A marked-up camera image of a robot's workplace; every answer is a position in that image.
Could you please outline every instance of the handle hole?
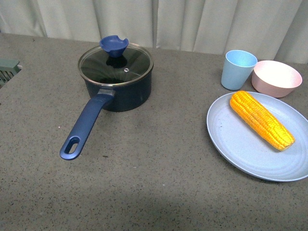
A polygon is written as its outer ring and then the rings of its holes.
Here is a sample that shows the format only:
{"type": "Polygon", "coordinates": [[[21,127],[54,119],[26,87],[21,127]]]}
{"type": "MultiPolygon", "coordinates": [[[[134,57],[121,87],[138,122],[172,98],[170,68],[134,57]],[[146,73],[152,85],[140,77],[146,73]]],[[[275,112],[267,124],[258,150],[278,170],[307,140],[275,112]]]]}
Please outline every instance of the handle hole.
{"type": "Polygon", "coordinates": [[[71,140],[69,141],[69,143],[68,143],[68,145],[65,149],[65,153],[66,154],[72,154],[76,150],[79,142],[80,142],[79,137],[71,138],[71,140]]]}

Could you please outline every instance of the cup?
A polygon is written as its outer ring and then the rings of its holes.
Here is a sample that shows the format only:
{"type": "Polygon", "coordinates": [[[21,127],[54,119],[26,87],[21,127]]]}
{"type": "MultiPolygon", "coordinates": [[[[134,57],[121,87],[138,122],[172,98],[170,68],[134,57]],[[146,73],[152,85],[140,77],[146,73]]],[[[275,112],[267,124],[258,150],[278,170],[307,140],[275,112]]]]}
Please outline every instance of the cup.
{"type": "Polygon", "coordinates": [[[229,90],[239,90],[257,62],[257,58],[249,52],[241,50],[227,52],[222,70],[222,86],[229,90]]]}

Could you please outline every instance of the saucepan handle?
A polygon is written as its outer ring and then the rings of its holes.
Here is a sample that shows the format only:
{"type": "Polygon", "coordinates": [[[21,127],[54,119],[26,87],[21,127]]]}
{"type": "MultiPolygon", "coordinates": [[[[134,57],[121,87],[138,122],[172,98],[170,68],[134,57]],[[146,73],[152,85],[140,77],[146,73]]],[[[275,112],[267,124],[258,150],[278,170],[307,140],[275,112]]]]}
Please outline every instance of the saucepan handle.
{"type": "Polygon", "coordinates": [[[80,155],[100,111],[112,102],[114,95],[114,90],[100,89],[97,95],[88,101],[60,150],[62,159],[74,160],[80,155]]]}

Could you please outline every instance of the lid rim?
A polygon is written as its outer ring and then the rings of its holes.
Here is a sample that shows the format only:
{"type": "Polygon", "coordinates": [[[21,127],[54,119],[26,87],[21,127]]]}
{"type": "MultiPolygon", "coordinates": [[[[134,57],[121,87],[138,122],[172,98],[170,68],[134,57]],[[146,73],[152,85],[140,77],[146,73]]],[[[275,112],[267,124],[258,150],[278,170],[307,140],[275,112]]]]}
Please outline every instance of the lid rim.
{"type": "Polygon", "coordinates": [[[90,50],[86,51],[79,59],[78,61],[78,71],[81,75],[81,77],[87,81],[87,82],[90,82],[94,85],[97,85],[97,86],[101,86],[101,87],[120,87],[120,86],[125,86],[125,85],[128,85],[128,84],[131,84],[131,83],[134,83],[144,77],[146,77],[153,69],[154,67],[154,63],[153,63],[153,58],[151,56],[151,54],[149,53],[148,50],[146,50],[144,47],[138,45],[138,44],[135,44],[135,43],[129,43],[127,48],[135,48],[135,49],[138,49],[140,51],[142,51],[143,53],[145,53],[148,57],[149,57],[149,60],[150,60],[150,64],[149,64],[149,67],[148,69],[141,75],[139,76],[138,78],[136,79],[133,79],[133,80],[130,80],[130,81],[127,81],[127,82],[124,82],[124,83],[115,83],[115,84],[109,84],[109,83],[99,83],[99,82],[96,82],[90,78],[88,78],[81,70],[81,66],[83,64],[83,62],[86,60],[86,58],[88,58],[90,55],[94,54],[95,52],[97,51],[104,51],[102,50],[102,48],[100,46],[96,46],[96,47],[93,47],[91,48],[90,50]]]}

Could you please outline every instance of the green object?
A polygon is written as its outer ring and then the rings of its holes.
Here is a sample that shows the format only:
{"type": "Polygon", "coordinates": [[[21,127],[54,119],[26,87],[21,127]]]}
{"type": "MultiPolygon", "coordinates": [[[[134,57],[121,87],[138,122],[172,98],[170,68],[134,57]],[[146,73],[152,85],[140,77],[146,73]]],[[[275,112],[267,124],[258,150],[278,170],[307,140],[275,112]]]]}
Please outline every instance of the green object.
{"type": "Polygon", "coordinates": [[[0,59],[0,86],[6,84],[20,71],[18,64],[18,60],[0,59]]]}

